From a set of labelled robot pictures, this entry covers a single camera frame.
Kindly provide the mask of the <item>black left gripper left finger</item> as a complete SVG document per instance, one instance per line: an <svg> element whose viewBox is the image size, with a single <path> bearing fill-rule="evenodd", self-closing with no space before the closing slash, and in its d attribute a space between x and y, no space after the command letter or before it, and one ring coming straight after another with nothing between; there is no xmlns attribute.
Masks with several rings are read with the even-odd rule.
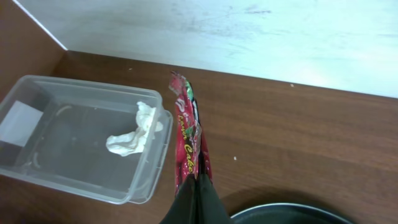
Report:
<svg viewBox="0 0 398 224"><path fill-rule="evenodd" d="M197 215L197 182L195 176L187 176L179 187L173 204L160 224L194 224Z"/></svg>

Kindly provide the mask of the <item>red snack wrapper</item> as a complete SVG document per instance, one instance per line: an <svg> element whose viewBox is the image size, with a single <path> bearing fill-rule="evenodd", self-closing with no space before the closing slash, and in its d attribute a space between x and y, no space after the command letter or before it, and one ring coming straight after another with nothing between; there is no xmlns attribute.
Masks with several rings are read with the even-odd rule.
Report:
<svg viewBox="0 0 398 224"><path fill-rule="evenodd" d="M169 89L175 100L175 120L177 122L177 141L175 146L175 191L189 176L197 178L206 174L212 179L210 153L205 132L201 126L198 103L192 84L176 71L171 72Z"/></svg>

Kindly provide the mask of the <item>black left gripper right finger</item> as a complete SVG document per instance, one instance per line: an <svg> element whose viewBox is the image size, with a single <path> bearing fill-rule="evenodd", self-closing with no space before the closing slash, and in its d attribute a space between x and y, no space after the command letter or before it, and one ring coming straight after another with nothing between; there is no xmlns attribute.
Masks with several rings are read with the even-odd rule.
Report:
<svg viewBox="0 0 398 224"><path fill-rule="evenodd" d="M198 205L197 220L200 224L231 224L222 201L206 174L198 177Z"/></svg>

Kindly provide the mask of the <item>white tissue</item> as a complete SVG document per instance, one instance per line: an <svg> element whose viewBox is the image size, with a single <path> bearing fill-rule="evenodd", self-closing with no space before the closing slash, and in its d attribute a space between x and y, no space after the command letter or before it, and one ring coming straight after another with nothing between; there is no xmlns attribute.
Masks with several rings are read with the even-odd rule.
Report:
<svg viewBox="0 0 398 224"><path fill-rule="evenodd" d="M154 123L156 108L142 101L138 101L137 106L137 129L119 136L109 136L106 140L106 148L109 152L126 157L144 151L150 127Z"/></svg>

